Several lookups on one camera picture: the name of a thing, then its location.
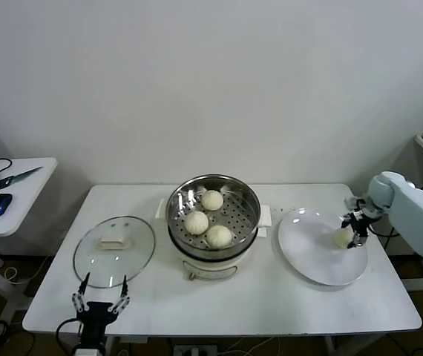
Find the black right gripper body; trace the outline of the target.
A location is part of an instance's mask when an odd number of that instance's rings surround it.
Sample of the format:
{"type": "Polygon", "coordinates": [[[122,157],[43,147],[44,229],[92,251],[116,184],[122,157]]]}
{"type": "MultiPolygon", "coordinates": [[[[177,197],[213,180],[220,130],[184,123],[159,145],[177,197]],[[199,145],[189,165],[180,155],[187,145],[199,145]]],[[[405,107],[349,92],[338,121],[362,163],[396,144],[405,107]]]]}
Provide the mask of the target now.
{"type": "Polygon", "coordinates": [[[350,213],[350,225],[355,233],[367,233],[370,220],[362,210],[350,213]]]}

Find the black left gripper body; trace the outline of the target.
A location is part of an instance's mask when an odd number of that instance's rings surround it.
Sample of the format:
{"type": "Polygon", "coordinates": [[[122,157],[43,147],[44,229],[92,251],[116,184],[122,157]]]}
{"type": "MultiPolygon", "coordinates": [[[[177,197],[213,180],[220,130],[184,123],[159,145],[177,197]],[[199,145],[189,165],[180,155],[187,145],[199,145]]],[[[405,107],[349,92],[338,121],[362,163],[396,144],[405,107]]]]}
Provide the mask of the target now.
{"type": "Polygon", "coordinates": [[[105,330],[118,317],[114,313],[113,303],[87,302],[87,310],[77,313],[77,319],[82,324],[82,333],[78,349],[104,349],[105,330]]]}

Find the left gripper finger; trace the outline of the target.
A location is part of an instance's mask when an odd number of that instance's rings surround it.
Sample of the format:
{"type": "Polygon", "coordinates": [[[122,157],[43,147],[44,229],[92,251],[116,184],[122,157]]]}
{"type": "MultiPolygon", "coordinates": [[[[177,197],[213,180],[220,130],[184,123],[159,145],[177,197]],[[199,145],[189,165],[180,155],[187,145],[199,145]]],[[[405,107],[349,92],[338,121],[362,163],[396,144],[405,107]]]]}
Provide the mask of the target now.
{"type": "Polygon", "coordinates": [[[122,312],[129,303],[130,297],[128,296],[127,277],[124,276],[119,299],[108,308],[108,312],[122,312]]]}
{"type": "Polygon", "coordinates": [[[86,287],[88,286],[90,274],[90,272],[86,274],[85,279],[80,283],[78,291],[74,292],[72,295],[73,306],[77,313],[82,313],[87,309],[85,305],[84,295],[86,287]]]}

